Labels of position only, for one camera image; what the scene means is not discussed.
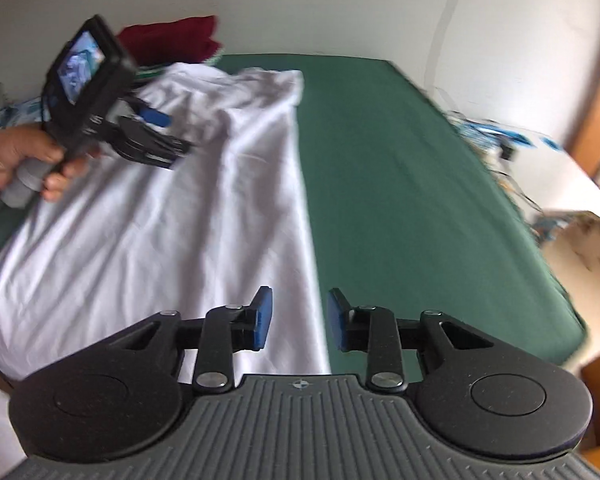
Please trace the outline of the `person left hand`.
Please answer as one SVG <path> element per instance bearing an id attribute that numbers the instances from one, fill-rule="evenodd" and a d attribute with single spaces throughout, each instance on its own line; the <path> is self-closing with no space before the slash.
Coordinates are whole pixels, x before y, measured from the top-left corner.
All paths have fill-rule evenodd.
<path id="1" fill-rule="evenodd" d="M 0 191 L 15 175 L 17 167 L 27 158 L 48 162 L 60 169 L 43 181 L 41 196 L 48 202 L 58 202 L 71 182 L 86 174 L 90 160 L 102 154 L 96 146 L 82 156 L 65 159 L 64 149 L 37 125 L 24 125 L 0 130 Z"/>

